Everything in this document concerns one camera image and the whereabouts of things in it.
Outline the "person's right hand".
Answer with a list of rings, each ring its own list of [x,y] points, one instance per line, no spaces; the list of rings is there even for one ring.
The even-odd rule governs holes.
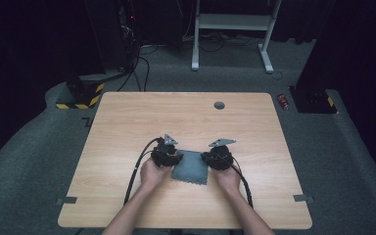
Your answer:
[[[226,195],[232,196],[240,193],[239,186],[241,177],[235,166],[225,170],[213,169],[212,172],[216,178],[217,184]]]

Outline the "red can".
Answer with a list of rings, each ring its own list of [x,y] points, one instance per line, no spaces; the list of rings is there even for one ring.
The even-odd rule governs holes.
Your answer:
[[[283,94],[278,94],[276,98],[278,103],[284,110],[288,110],[290,108],[289,103]]]

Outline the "black yellow striped base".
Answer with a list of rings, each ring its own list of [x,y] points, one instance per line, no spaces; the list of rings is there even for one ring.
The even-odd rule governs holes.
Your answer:
[[[105,82],[101,73],[69,75],[57,101],[58,109],[92,109],[100,99]]]

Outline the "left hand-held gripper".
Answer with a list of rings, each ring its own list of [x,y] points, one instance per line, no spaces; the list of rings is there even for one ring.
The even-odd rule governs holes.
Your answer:
[[[175,149],[176,144],[177,141],[168,134],[158,139],[158,145],[151,153],[151,158],[156,166],[174,166],[182,161],[183,155]]]

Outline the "grey tape strip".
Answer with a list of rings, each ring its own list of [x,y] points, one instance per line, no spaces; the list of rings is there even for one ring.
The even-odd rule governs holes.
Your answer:
[[[305,194],[301,195],[293,195],[295,202],[306,202],[307,204],[311,204],[314,202],[314,199],[311,196],[307,196]]]
[[[64,204],[75,204],[77,201],[77,197],[64,197],[64,198],[59,198],[56,201],[57,206],[61,206]]]

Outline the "white metal stand frame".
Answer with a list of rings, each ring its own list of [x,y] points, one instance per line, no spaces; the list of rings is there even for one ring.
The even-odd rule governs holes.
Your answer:
[[[258,45],[258,52],[261,56],[265,71],[274,73],[273,65],[267,53],[267,47],[277,21],[278,12],[282,0],[275,0],[273,11],[267,16],[257,15],[229,15],[229,14],[203,14],[200,10],[201,0],[196,0],[195,5],[195,27],[194,44],[192,51],[191,69],[197,71],[200,67],[199,38],[201,29],[227,29],[264,31],[263,42]]]

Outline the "grey cloth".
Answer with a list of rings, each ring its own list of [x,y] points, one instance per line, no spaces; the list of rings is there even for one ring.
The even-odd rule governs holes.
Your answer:
[[[208,165],[202,159],[201,152],[178,150],[181,161],[173,168],[171,177],[175,180],[206,185],[208,183]]]

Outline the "dark equipment rack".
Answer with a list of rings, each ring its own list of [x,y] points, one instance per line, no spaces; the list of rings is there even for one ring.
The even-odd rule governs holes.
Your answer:
[[[114,0],[116,4],[117,22],[120,42],[123,46],[124,64],[120,71],[130,71],[140,48],[140,27],[136,19],[137,7],[134,0]]]

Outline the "black stand base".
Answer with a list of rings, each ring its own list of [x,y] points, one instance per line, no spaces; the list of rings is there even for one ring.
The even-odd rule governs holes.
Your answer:
[[[290,86],[289,91],[299,113],[303,114],[336,114],[335,103],[325,92],[311,93],[296,86]]]

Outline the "person's left hand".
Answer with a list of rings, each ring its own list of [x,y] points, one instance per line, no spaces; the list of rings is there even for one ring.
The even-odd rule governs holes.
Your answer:
[[[170,166],[157,166],[155,162],[149,158],[141,167],[141,186],[143,191],[153,192],[165,180],[171,171]]]

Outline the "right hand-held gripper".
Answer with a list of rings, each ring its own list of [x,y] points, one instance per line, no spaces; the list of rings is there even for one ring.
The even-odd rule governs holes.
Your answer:
[[[233,139],[217,139],[209,144],[211,148],[208,152],[201,154],[202,160],[212,169],[226,170],[233,165],[234,158],[230,150],[229,144],[235,143]]]

